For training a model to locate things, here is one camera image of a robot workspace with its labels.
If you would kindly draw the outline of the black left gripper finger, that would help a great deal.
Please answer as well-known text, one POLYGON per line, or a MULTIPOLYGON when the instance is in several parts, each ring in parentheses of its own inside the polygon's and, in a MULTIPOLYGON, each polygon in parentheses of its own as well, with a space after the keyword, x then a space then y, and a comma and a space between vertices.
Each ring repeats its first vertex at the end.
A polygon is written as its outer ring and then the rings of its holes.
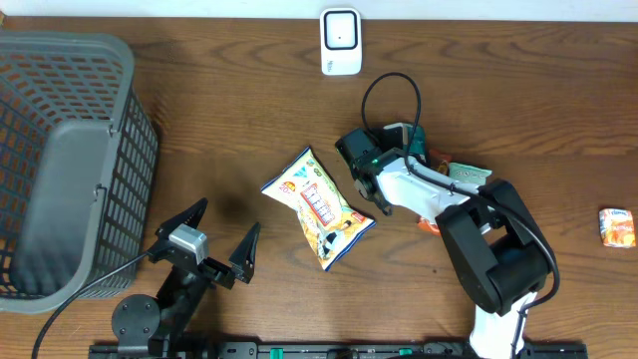
POLYGON ((181 224, 197 229, 207 208, 208 200, 203 197, 189 208, 172 218, 164 221, 156 230, 158 239, 168 239, 168 236, 181 224))
POLYGON ((256 222, 229 257, 231 270, 235 278, 246 284, 251 281, 254 275, 256 247, 260 229, 260 223, 256 222))

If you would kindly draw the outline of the yellow snack bag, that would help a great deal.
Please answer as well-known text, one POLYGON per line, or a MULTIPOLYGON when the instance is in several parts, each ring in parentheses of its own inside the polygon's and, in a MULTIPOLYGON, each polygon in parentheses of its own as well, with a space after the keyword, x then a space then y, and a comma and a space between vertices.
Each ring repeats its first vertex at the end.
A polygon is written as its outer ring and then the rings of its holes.
POLYGON ((296 212, 307 242, 326 271, 376 225, 373 218, 350 206, 310 148, 261 192, 296 212))

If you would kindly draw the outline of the teal mouthwash bottle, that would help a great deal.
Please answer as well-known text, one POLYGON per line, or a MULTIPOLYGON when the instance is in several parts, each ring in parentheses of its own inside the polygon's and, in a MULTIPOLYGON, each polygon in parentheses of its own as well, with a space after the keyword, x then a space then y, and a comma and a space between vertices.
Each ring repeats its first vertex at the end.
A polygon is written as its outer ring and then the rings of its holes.
POLYGON ((424 129, 420 125, 414 128, 410 124, 401 123, 401 137, 402 150, 427 166, 430 159, 424 129))

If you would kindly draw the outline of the red brown snack packet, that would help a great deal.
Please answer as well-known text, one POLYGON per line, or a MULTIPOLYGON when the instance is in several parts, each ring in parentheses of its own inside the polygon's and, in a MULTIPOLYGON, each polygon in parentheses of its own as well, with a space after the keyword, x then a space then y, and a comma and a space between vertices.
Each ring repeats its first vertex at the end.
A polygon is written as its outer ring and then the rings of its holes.
MULTIPOLYGON (((440 151, 435 149, 430 149, 429 155, 430 168, 440 174, 447 176, 450 171, 450 162, 453 159, 452 156, 441 153, 440 151)), ((418 228, 434 235, 441 235, 440 230, 433 219, 429 220, 420 216, 418 220, 418 228)))

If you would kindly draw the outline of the pale green wipes pack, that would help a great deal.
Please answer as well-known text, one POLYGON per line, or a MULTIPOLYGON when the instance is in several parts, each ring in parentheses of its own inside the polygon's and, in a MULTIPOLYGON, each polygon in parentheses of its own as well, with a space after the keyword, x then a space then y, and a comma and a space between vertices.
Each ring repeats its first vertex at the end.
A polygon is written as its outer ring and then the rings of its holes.
POLYGON ((470 165, 459 163, 450 163, 449 165, 449 177, 453 180, 459 180, 462 182, 484 185, 491 174, 491 170, 481 169, 470 165))

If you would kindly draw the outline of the small orange juice carton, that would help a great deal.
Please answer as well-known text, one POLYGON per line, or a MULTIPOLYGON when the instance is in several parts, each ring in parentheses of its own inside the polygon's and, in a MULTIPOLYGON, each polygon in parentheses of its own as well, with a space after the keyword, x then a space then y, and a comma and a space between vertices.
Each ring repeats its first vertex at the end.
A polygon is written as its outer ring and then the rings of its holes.
POLYGON ((599 228, 604 246, 619 248, 636 246, 635 227, 630 210, 601 209, 599 211, 599 228))

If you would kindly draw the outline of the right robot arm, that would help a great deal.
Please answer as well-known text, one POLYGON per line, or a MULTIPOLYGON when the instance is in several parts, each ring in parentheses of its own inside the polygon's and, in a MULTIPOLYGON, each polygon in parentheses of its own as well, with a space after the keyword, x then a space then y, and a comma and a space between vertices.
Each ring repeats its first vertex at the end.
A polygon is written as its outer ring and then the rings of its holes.
POLYGON ((434 169, 422 129, 356 129, 335 148, 360 195, 383 214, 406 208, 436 228, 476 306, 470 346, 482 358, 515 358, 528 310, 556 275, 553 251, 513 185, 479 185, 434 169))

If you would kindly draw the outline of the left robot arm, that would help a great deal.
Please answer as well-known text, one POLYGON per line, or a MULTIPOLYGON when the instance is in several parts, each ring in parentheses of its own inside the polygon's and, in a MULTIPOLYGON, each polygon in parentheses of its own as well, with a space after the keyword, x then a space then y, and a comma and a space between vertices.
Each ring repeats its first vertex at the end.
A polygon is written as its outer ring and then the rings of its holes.
POLYGON ((207 237, 197 229, 206 207, 203 197, 157 229, 148 258, 169 262, 171 271, 156 296, 131 295, 118 304, 112 316, 118 343, 109 358, 214 356, 208 339, 185 329, 207 290, 250 282, 261 225, 251 227, 224 264, 208 256, 207 237))

